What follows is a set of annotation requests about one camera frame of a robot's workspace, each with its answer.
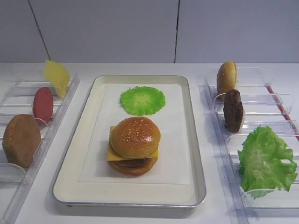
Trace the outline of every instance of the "lettuce leaf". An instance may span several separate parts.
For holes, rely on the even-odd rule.
[[[297,163],[293,161],[293,151],[270,127],[258,127],[243,142],[243,150],[238,151],[241,187],[245,192],[253,189],[290,190],[295,181]],[[271,191],[252,191],[256,199]]]

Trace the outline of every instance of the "top bun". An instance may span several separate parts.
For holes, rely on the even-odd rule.
[[[234,62],[228,61],[222,64],[217,74],[217,92],[218,94],[227,93],[235,88],[237,82],[237,67]]]
[[[123,158],[142,159],[158,149],[159,128],[146,117],[131,117],[121,121],[110,134],[113,150]]]

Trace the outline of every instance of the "clear plastic holder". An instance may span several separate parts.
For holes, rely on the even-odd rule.
[[[265,81],[258,68],[238,70],[238,85],[242,104],[246,117],[245,122],[238,134],[230,133],[225,128],[223,116],[223,101],[217,97],[216,76],[219,68],[214,69],[209,79],[198,78],[200,94],[205,94],[208,114],[213,122],[211,135],[217,143],[213,144],[215,158],[220,172],[222,184],[227,182],[229,188],[224,187],[225,198],[230,212],[231,223],[248,224],[248,217],[254,216],[299,216],[299,178],[292,184],[289,192],[285,190],[257,189],[256,191],[269,192],[266,196],[253,199],[250,192],[244,192],[241,188],[239,171],[238,150],[242,150],[242,143],[248,134],[258,126],[269,126],[272,130],[293,149],[294,161],[299,164],[299,129],[298,123],[291,120],[288,114],[292,109],[294,98],[288,94],[276,94],[271,89],[271,81]],[[257,112],[258,108],[264,107],[263,113]]]
[[[0,147],[0,195],[4,200],[0,204],[0,223],[13,224],[22,208],[38,170],[47,154],[47,151],[56,135],[60,123],[66,113],[71,99],[79,84],[76,74],[69,82],[64,99],[57,96],[54,86],[42,80],[9,81],[11,86],[0,101],[0,142],[8,122],[17,114],[33,115],[32,103],[38,89],[48,87],[54,99],[52,121],[48,124],[39,124],[41,143],[33,155],[33,161],[28,169],[23,169],[7,162],[6,155]]]

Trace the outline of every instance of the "yellow cheese slice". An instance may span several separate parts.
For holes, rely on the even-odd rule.
[[[110,134],[113,131],[113,129],[115,129],[115,126],[110,127]],[[159,156],[159,150],[157,149],[148,158],[154,158],[154,157],[158,157],[158,156]],[[107,153],[107,161],[121,161],[121,160],[130,160],[130,159],[123,158],[123,157],[119,156],[118,154],[116,154],[109,143],[108,153]]]
[[[59,63],[46,60],[43,76],[52,83],[56,94],[64,98],[71,78],[67,69]]]

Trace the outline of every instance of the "tray rim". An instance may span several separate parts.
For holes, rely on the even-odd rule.
[[[85,106],[86,106],[86,103],[90,97],[90,94],[92,92],[92,89],[93,89],[93,86],[96,82],[96,80],[100,77],[111,77],[111,76],[114,76],[114,77],[179,77],[179,78],[182,78],[186,81],[186,85],[187,85],[187,88],[188,88],[188,101],[190,101],[190,113],[192,114],[192,124],[194,126],[194,133],[196,135],[196,145],[197,145],[197,148],[199,150],[199,141],[198,141],[198,137],[197,137],[197,130],[196,130],[196,125],[195,125],[195,119],[194,119],[194,111],[193,111],[193,106],[192,106],[192,99],[191,99],[191,94],[190,94],[190,86],[189,86],[189,81],[186,77],[182,76],[182,75],[151,75],[151,74],[147,74],[147,75],[142,75],[142,74],[138,74],[138,75],[135,75],[135,74],[126,74],[126,75],[119,75],[119,74],[103,74],[103,75],[100,75],[100,76],[97,76],[94,80],[93,80],[93,83],[91,84],[89,90],[88,90],[88,93],[86,95],[86,98],[85,98],[85,101],[84,101],[84,104],[82,105],[81,107],[81,110],[79,112],[79,116],[76,120],[76,124],[75,126],[73,127],[73,131],[69,137],[69,140],[68,140],[68,143],[67,143],[67,146],[64,150],[64,155],[63,157],[61,158],[61,161],[60,161],[60,164],[59,166],[57,167],[57,172],[55,174],[55,177],[53,179],[53,182],[52,182],[52,187],[51,187],[51,190],[50,190],[50,193],[52,195],[52,197],[60,204],[63,204],[63,205],[67,205],[67,206],[97,206],[97,207],[107,207],[107,208],[119,208],[119,207],[123,207],[123,208],[161,208],[161,209],[183,209],[183,210],[190,210],[190,209],[195,209],[199,204],[203,203],[205,198],[206,198],[206,180],[205,180],[205,176],[204,176],[204,172],[203,172],[203,166],[202,166],[202,160],[201,160],[201,156],[200,156],[200,150],[199,150],[199,161],[200,161],[200,168],[202,170],[202,184],[203,184],[203,188],[204,188],[204,194],[202,196],[202,198],[200,198],[196,203],[192,203],[192,204],[162,204],[162,203],[110,203],[110,202],[66,202],[66,201],[62,201],[62,200],[59,200],[56,196],[55,196],[55,193],[54,193],[54,188],[55,188],[55,184],[56,184],[56,181],[57,181],[57,178],[59,176],[59,173],[61,171],[61,168],[62,168],[62,165],[64,163],[64,160],[66,158],[66,155],[67,155],[67,152],[69,150],[69,147],[71,145],[71,141],[75,135],[75,132],[76,132],[76,129],[79,125],[79,122],[81,120],[81,117],[82,117],[82,114],[84,112],[84,109],[85,109]]]

